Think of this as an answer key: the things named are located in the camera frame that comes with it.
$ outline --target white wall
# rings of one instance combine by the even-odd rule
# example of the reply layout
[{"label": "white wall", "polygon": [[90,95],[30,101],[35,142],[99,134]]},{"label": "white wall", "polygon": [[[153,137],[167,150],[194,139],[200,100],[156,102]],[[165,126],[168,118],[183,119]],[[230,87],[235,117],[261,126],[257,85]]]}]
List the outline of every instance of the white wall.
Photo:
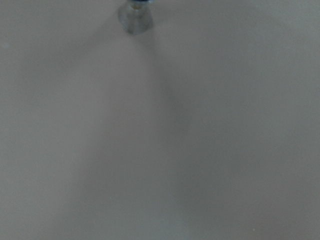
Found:
[{"label": "white wall", "polygon": [[316,240],[320,3],[0,3],[0,239]]}]

